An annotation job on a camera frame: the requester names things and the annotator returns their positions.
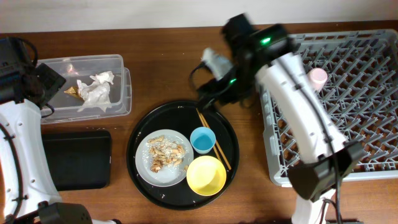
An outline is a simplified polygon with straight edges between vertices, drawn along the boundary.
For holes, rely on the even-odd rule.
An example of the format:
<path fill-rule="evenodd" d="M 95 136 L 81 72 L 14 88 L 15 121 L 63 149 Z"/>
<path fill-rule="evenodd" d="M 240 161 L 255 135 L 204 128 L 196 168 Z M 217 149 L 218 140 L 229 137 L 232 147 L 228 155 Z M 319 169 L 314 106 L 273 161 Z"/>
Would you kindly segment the gold snack wrapper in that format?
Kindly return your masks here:
<path fill-rule="evenodd" d="M 77 86 L 71 86 L 69 89 L 65 90 L 64 93 L 73 96 L 79 100 L 83 100 L 83 98 L 79 94 L 79 89 Z"/>

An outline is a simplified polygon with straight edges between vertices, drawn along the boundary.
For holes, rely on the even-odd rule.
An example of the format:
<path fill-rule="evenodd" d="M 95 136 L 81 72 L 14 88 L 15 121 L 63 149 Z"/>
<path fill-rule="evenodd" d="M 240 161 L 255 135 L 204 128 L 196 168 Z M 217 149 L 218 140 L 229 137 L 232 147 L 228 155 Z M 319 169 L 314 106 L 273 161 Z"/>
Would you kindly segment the white napkin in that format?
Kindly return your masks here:
<path fill-rule="evenodd" d="M 78 94 L 84 103 L 78 112 L 85 108 L 99 107 L 103 112 L 110 108 L 110 89 L 113 84 L 114 74 L 112 71 L 102 72 L 100 74 L 90 76 L 93 83 L 87 85 L 81 80 L 77 80 Z"/>

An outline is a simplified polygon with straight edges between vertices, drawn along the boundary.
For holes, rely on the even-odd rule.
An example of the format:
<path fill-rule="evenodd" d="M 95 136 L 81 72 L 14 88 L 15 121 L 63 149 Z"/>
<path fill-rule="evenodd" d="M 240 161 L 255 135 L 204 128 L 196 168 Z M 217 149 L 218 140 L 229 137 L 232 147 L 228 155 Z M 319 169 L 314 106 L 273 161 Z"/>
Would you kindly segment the blue cup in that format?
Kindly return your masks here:
<path fill-rule="evenodd" d="M 190 143 L 199 154 L 209 153 L 215 145 L 215 139 L 215 133 L 206 127 L 196 128 L 190 135 Z"/>

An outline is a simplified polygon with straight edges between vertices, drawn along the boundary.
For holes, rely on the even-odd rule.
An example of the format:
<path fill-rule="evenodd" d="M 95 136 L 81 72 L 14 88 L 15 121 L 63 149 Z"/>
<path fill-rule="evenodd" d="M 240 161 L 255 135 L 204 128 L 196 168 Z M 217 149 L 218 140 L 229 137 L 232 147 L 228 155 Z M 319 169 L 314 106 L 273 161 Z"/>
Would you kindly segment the pink cup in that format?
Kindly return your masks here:
<path fill-rule="evenodd" d="M 308 80 L 315 91 L 320 91 L 328 80 L 328 74 L 321 68 L 314 68 L 307 73 Z"/>

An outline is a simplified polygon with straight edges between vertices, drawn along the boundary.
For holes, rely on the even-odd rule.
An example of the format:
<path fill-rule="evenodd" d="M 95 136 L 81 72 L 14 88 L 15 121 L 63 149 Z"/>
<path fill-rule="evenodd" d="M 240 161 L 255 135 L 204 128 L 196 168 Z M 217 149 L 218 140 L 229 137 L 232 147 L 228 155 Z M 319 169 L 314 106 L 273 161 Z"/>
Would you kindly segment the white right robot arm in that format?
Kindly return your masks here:
<path fill-rule="evenodd" d="M 292 223 L 325 223 L 328 206 L 340 210 L 343 179 L 363 156 L 362 145 L 349 141 L 330 119 L 315 94 L 286 29 L 276 24 L 255 29 L 243 15 L 222 28 L 232 57 L 224 68 L 210 55 L 203 58 L 221 73 L 198 88 L 198 107 L 235 103 L 260 86 L 277 102 L 299 149 L 301 163 L 288 170 L 297 193 Z"/>

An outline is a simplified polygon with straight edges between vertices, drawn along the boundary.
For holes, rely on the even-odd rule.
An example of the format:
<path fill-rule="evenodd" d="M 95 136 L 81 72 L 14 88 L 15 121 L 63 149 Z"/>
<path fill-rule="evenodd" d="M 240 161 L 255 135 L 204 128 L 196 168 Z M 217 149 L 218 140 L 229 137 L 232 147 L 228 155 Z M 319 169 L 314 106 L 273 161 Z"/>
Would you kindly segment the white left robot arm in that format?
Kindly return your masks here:
<path fill-rule="evenodd" d="M 30 57 L 28 40 L 1 39 L 1 171 L 6 223 L 96 223 L 81 204 L 64 203 L 50 176 L 41 109 L 66 80 Z"/>

